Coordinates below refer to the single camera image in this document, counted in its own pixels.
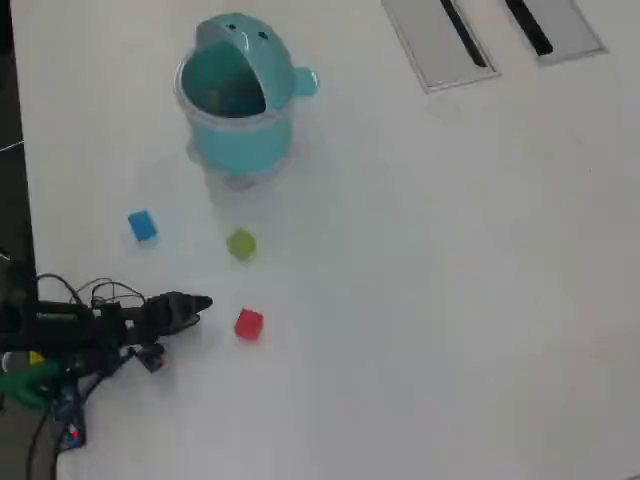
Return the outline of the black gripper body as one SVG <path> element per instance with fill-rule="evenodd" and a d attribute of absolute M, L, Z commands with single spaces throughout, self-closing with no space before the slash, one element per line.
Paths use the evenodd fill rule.
<path fill-rule="evenodd" d="M 168 302 L 152 299 L 137 307 L 120 307 L 124 324 L 122 345 L 150 345 L 167 334 Z"/>

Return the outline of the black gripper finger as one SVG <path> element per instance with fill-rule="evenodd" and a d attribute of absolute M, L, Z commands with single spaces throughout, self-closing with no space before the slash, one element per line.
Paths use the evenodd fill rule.
<path fill-rule="evenodd" d="M 198 314 L 211 307 L 213 299 L 206 295 L 170 291 L 148 298 L 146 305 L 155 313 Z"/>
<path fill-rule="evenodd" d="M 199 314 L 192 314 L 187 317 L 172 317 L 168 322 L 159 325 L 157 332 L 152 336 L 152 343 L 158 342 L 161 338 L 180 334 L 200 322 Z"/>

